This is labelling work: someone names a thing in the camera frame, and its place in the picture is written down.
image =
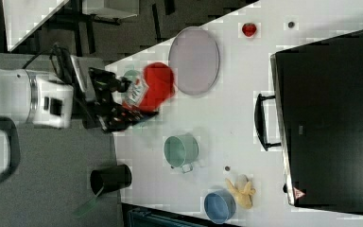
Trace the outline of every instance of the red object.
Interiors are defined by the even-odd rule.
[[[247,36],[247,37],[251,37],[255,34],[256,32],[256,25],[253,23],[247,23],[243,25],[242,28],[243,33]]]
[[[152,63],[144,69],[127,90],[123,106],[129,110],[154,112],[168,98],[175,94],[172,69],[163,63]]]

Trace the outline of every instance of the yellow object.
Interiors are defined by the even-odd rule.
[[[243,189],[235,187],[229,179],[226,180],[229,192],[234,196],[235,201],[243,208],[252,208],[252,202],[250,196],[255,194],[255,189],[251,188],[251,182],[247,182]]]

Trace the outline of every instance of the black cable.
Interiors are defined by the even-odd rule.
[[[51,51],[51,50],[44,50],[44,51],[41,51],[40,53],[38,53],[38,54],[36,54],[36,55],[34,55],[31,59],[29,59],[26,63],[25,63],[25,65],[23,65],[23,67],[22,67],[22,69],[26,69],[35,59],[37,59],[40,55],[42,55],[42,54],[45,54],[45,53],[47,53],[47,52],[49,52],[49,51]]]
[[[81,109],[86,113],[87,118],[89,118],[89,120],[91,122],[95,122],[95,119],[90,115],[90,112],[88,111],[87,106],[81,100],[79,100],[78,98],[76,98],[75,96],[73,96],[73,99],[81,107]]]

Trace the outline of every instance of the red label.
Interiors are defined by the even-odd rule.
[[[305,196],[305,193],[303,193],[302,191],[300,191],[299,189],[297,189],[295,187],[293,187],[293,191],[294,191],[294,197],[296,198],[296,200]]]

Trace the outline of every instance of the gray floor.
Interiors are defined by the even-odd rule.
[[[0,54],[0,68],[20,68],[30,56]],[[50,70],[43,56],[30,69]],[[118,193],[105,195],[91,213],[80,219],[72,212],[93,196],[92,169],[115,163],[111,134],[84,130],[80,121],[70,129],[18,128],[21,163],[0,184],[0,227],[123,226]]]
[[[83,52],[85,56],[99,57],[106,63],[119,61],[131,54],[157,44],[152,5],[156,4],[159,16],[161,38],[169,39],[176,36],[188,26],[201,26],[236,9],[246,6],[255,0],[175,0],[176,11],[165,15],[164,0],[140,0],[140,15],[122,20],[120,26],[94,23],[95,48],[94,54],[88,54],[85,27],[83,30]],[[70,31],[41,31],[41,47],[49,48],[59,42],[76,52],[74,36]]]

